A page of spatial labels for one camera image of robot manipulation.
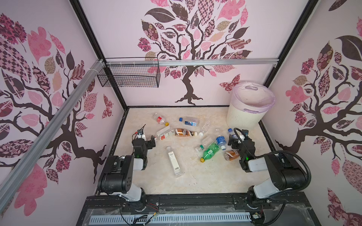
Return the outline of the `green-label clear white-cap bottle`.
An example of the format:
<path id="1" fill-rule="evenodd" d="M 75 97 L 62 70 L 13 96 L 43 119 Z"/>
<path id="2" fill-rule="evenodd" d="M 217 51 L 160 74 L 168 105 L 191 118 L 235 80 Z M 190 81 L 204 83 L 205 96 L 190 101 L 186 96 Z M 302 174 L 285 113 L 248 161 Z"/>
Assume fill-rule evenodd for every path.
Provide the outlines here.
<path id="1" fill-rule="evenodd" d="M 201 153 L 205 151 L 212 143 L 214 143 L 214 137 L 208 136 L 204 138 L 201 143 L 195 147 L 196 153 Z"/>

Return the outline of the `square frosted white-label bottle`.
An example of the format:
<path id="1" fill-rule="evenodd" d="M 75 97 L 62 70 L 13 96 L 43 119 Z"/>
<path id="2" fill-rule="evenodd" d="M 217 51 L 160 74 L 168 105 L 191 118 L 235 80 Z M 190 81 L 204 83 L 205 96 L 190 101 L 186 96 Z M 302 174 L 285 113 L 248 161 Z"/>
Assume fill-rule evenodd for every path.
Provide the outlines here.
<path id="1" fill-rule="evenodd" d="M 167 151 L 168 158 L 169 158 L 170 164 L 172 166 L 174 175 L 176 177 L 181 176 L 183 174 L 183 170 L 177 160 L 175 151 L 170 146 L 166 147 L 166 151 Z"/>

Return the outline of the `clear red-green-label bottle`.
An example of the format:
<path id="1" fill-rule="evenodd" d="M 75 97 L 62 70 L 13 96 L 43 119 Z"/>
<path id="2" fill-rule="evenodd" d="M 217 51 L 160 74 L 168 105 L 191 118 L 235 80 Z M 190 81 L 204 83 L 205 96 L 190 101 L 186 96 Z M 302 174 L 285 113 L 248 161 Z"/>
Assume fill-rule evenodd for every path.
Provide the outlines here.
<path id="1" fill-rule="evenodd" d="M 175 130 L 170 127 L 170 125 L 164 127 L 163 129 L 156 132 L 156 139 L 157 140 L 164 140 L 169 136 L 175 134 Z"/>

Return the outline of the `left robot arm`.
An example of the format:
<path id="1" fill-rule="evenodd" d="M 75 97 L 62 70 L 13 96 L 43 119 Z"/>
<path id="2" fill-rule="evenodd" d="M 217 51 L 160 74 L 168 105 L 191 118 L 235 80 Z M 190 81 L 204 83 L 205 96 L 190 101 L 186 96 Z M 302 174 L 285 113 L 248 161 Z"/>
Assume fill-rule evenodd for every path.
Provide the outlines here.
<path id="1" fill-rule="evenodd" d="M 156 146 L 155 137 L 151 136 L 150 140 L 136 138 L 132 144 L 133 154 L 112 155 L 106 159 L 97 184 L 97 191 L 119 196 L 135 210 L 142 211 L 146 208 L 146 194 L 143 188 L 133 184 L 133 172 L 146 169 L 148 150 Z"/>

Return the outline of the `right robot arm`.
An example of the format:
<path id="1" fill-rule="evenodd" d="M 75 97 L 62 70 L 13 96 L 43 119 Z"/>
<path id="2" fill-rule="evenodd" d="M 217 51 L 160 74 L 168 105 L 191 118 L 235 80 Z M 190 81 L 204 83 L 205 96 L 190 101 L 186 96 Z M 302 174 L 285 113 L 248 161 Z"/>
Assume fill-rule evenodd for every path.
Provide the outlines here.
<path id="1" fill-rule="evenodd" d="M 247 205 L 255 209 L 264 200 L 288 191 L 301 191 L 309 186 L 312 175 L 305 161 L 289 151 L 274 151 L 255 155 L 255 143 L 250 138 L 238 138 L 230 135 L 228 145 L 239 157 L 241 168 L 247 172 L 266 171 L 269 178 L 249 187 Z"/>

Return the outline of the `green soda bottle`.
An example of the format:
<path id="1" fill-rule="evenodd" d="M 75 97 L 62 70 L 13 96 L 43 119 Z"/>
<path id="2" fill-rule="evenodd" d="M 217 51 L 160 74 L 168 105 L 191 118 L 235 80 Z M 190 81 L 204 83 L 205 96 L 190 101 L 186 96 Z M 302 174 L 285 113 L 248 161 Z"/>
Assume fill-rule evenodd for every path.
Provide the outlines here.
<path id="1" fill-rule="evenodd" d="M 203 152 L 200 161 L 204 163 L 206 160 L 210 160 L 218 151 L 220 150 L 219 146 L 216 143 L 210 144 L 210 146 Z"/>

